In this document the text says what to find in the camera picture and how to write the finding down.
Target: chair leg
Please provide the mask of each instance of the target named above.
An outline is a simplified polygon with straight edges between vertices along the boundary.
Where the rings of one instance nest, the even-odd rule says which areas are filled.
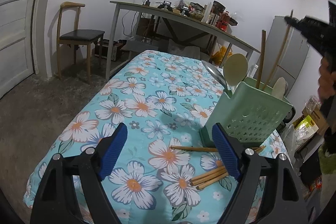
[[[77,64],[77,45],[73,46],[73,63],[76,65]]]
[[[86,51],[86,68],[87,68],[87,81],[89,84],[91,84],[91,44],[87,45],[87,51]]]
[[[62,75],[61,75],[61,56],[60,56],[60,49],[59,49],[59,41],[56,42],[56,55],[57,55],[58,78],[60,80],[62,80]]]
[[[100,38],[100,44],[99,44],[99,61],[98,61],[98,65],[99,68],[101,67],[101,53],[103,51],[103,36]]]

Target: floral tablecloth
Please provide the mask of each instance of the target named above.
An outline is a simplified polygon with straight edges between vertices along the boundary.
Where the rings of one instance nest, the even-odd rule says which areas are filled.
[[[233,177],[198,191],[188,180],[222,165],[217,153],[171,150],[201,146],[204,126],[222,94],[201,61],[145,51],[115,75],[58,137],[29,177],[24,202],[32,208],[38,185],[55,153],[79,155],[125,123],[128,138],[111,175],[102,182],[122,223],[217,223],[236,188]],[[263,156],[286,153],[274,131]],[[80,209],[92,223],[78,176],[73,177]],[[260,205],[260,177],[247,223]]]

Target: chair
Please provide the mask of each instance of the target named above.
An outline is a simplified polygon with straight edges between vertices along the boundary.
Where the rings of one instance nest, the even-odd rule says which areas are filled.
[[[75,26],[72,32],[65,33],[60,36],[61,29],[61,21],[62,21],[62,12],[65,9],[77,7],[76,18],[75,18]],[[74,2],[63,2],[60,5],[58,23],[57,23],[57,37],[56,37],[56,54],[57,54],[57,67],[58,67],[58,77],[60,80],[62,79],[61,75],[61,65],[60,65],[60,44],[68,44],[73,45],[73,62],[76,64],[76,51],[79,49],[78,45],[86,45],[87,46],[87,54],[86,54],[86,66],[87,66],[87,80],[88,83],[91,83],[91,72],[90,72],[90,59],[91,59],[91,43],[98,43],[98,39],[102,42],[104,31],[99,30],[78,30],[78,22],[79,22],[79,14],[81,11],[81,7],[85,7],[85,4],[74,3]],[[102,43],[99,46],[99,67],[101,66],[101,52],[102,52]]]

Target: black chair seat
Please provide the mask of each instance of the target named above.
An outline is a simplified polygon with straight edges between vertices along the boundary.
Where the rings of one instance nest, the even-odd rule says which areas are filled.
[[[99,30],[75,30],[59,37],[60,40],[90,41],[102,36],[105,32]]]

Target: human hand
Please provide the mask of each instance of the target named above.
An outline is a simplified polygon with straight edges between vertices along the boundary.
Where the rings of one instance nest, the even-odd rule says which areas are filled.
[[[328,99],[329,97],[335,95],[334,90],[334,82],[336,81],[336,71],[330,73],[328,71],[329,63],[327,59],[324,57],[321,60],[321,66],[319,68],[319,72],[321,77],[319,78],[319,89],[318,94],[320,97],[320,101]]]

